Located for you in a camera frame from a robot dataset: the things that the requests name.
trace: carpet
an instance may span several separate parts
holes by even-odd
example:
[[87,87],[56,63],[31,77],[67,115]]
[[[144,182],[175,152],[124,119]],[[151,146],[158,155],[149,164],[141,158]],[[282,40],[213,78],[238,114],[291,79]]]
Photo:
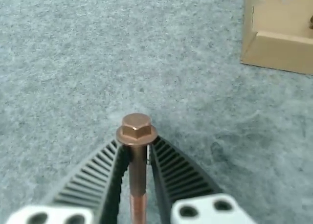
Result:
[[313,77],[239,63],[243,6],[0,0],[0,222],[142,112],[258,223],[310,223]]

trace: cardboard box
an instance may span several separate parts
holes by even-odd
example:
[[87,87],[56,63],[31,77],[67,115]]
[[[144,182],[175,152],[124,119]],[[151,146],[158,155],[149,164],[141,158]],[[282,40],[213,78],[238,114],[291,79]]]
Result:
[[313,74],[313,0],[245,0],[241,62]]

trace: copper bolt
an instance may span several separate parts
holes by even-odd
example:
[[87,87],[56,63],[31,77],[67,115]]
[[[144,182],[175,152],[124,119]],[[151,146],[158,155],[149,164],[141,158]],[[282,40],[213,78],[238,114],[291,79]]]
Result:
[[310,29],[313,29],[313,16],[310,19]]
[[118,141],[129,147],[129,182],[133,224],[146,224],[147,146],[157,137],[149,116],[133,113],[123,118],[116,131]]

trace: ridged rubber pad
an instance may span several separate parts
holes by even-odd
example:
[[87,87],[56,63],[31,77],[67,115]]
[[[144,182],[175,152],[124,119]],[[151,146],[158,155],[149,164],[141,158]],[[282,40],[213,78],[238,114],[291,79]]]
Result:
[[163,224],[170,224],[176,201],[222,192],[201,167],[160,136],[151,145],[151,165]]
[[126,150],[115,140],[101,146],[48,194],[44,203],[89,208],[94,223],[116,224],[122,177],[129,164]]

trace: hex bolt head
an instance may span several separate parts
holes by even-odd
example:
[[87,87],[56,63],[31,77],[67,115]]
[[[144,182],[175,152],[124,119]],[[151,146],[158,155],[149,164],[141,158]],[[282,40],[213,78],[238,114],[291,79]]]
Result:
[[141,113],[125,116],[122,126],[116,131],[118,141],[127,146],[146,146],[157,137],[157,131],[152,126],[150,117]]

